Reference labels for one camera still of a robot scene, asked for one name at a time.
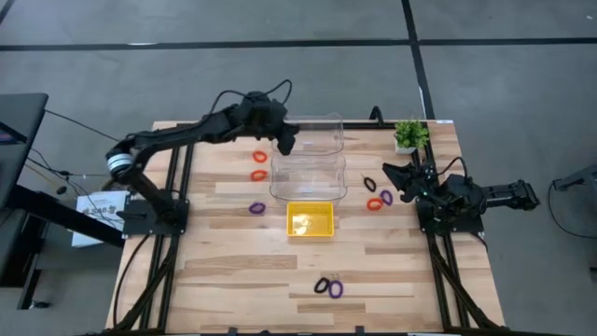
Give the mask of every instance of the clear plastic box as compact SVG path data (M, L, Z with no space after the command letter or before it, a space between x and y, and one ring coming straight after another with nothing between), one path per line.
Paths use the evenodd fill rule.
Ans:
M289 202L337 202L346 196L346 160L341 154L271 158L270 194Z
M298 124L300 132L291 156L322 156L340 153L344 149L342 117L338 113L325 116L290 116L288 123ZM279 153L278 142L271 142L273 152Z

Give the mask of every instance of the gray floor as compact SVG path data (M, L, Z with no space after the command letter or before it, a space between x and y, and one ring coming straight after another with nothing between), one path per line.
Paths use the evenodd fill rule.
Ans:
M594 1L411 1L420 38L597 36ZM293 38L406 38L399 1L17 0L0 44L238 41ZM495 282L513 329L592 335L597 244L549 220L549 181L597 162L597 45L425 47L438 119L454 119L471 174L480 184L523 178L543 203L530 213L485 216ZM197 119L228 88L267 89L291 78L295 115L387 118L422 115L409 47L0 52L0 92L43 91L48 108L123 136L156 119ZM222 105L233 102L225 100ZM111 143L46 116L35 142L50 164L104 172ZM80 181L92 190L102 180ZM52 191L25 171L21 183ZM561 222L597 234L583 189L554 195ZM0 290L0 334L65 335L100 330L116 278L118 251L73 253L52 228L36 292L54 303L17 312L19 292Z

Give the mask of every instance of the white pot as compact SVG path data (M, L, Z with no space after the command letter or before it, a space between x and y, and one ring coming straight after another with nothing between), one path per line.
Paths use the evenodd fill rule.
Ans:
M417 149L417 147L399 147L397 141L394 142L394 147L396 149L396 154L412 154L412 152Z

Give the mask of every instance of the purple hair tie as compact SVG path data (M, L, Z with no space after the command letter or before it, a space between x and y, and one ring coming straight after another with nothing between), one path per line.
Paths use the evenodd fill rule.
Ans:
M249 212L253 215L261 215L265 212L265 204L261 202L255 202L249 206Z
M334 294L334 285L338 285L338 287L340 288L338 294ZM342 282L340 282L339 280L332 280L329 282L329 288L327 289L327 291L329 293L330 298L339 299L342 296L342 293L344 292L344 286L342 285Z
M386 205L392 205L392 203L394 202L394 197L392 196L392 193L388 190L382 191L380 197Z

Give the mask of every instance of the small green plant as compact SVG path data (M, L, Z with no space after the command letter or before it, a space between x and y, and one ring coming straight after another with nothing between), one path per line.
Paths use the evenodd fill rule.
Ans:
M424 147L429 141L429 131L417 120L399 121L396 126L398 147Z

